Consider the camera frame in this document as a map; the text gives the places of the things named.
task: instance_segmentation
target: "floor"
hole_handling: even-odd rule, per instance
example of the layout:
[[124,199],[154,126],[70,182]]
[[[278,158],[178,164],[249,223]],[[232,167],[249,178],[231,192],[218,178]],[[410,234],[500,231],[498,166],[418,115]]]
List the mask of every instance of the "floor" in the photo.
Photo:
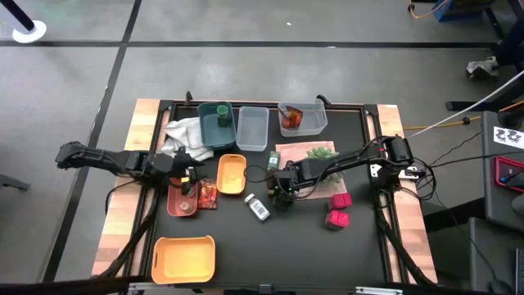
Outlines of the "floor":
[[[465,78],[466,64],[489,56],[486,43],[498,40],[486,16],[415,20],[405,0],[17,2],[47,24],[43,40],[51,42],[14,46],[0,19],[0,67],[9,70],[0,75],[0,173],[32,184],[25,193],[0,190],[0,283],[42,277],[75,178],[74,170],[55,167],[58,148],[78,140],[121,150],[137,98],[182,98],[191,90],[196,99],[292,101],[322,93],[332,102],[399,105],[403,125],[417,126],[448,116],[446,101],[479,100],[514,75],[504,69],[498,82]],[[498,0],[493,10],[507,32],[515,21],[508,4]],[[413,48],[422,42],[427,48]],[[410,144],[429,162],[479,130],[474,121]],[[477,138],[449,158],[480,153]],[[483,195],[479,161],[436,173],[447,206]],[[89,277],[114,182],[89,171],[57,280]],[[442,210],[433,201],[422,209]]]

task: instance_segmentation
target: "teal container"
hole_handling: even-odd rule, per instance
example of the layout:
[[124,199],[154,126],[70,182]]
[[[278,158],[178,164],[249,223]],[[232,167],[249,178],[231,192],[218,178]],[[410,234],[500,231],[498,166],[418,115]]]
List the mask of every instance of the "teal container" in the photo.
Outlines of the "teal container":
[[[230,124],[227,126],[219,125],[219,113],[217,108],[226,106],[228,108],[227,117]],[[237,130],[233,117],[233,108],[229,102],[206,102],[198,106],[198,117],[200,118],[200,128],[202,133],[202,143],[212,150],[230,148],[235,144]]]

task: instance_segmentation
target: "green plant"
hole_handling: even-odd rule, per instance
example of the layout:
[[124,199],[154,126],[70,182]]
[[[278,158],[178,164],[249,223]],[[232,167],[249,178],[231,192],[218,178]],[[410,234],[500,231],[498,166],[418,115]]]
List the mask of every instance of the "green plant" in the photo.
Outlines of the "green plant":
[[[329,147],[314,147],[310,151],[308,151],[309,159],[328,159],[336,155],[338,155],[338,152],[332,151]],[[341,172],[336,172],[326,177],[326,179],[323,180],[323,182],[326,181],[329,183],[339,184],[342,180],[342,177],[343,174]]]

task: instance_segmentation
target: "clear plastic container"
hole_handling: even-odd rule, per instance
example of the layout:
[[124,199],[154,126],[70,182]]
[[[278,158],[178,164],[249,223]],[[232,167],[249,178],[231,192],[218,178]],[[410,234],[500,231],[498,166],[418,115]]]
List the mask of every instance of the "clear plastic container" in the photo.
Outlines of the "clear plastic container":
[[238,112],[238,148],[252,152],[265,150],[268,145],[268,122],[267,107],[241,107]]
[[300,126],[297,129],[284,129],[282,127],[282,113],[278,112],[280,133],[284,137],[317,135],[328,125],[324,103],[320,99],[317,99],[315,102],[279,102],[278,109],[282,110],[286,116],[287,106],[303,111],[303,115]]

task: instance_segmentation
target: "pink paper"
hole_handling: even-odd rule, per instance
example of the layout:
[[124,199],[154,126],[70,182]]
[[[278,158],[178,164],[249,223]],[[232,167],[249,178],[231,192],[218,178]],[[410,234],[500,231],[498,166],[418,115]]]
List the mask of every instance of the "pink paper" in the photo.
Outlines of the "pink paper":
[[[278,165],[279,169],[284,168],[287,161],[300,161],[305,159],[308,156],[308,151],[313,148],[331,148],[335,152],[335,144],[332,141],[329,142],[308,142],[308,143],[290,143],[290,144],[276,144],[275,149],[277,152],[280,152],[280,164]],[[303,196],[311,191],[312,188],[303,188],[299,191],[299,196]],[[311,200],[321,197],[331,197],[337,193],[347,193],[346,184],[344,180],[337,184],[335,182],[321,182],[318,184],[317,189],[311,196],[307,197],[304,200]]]

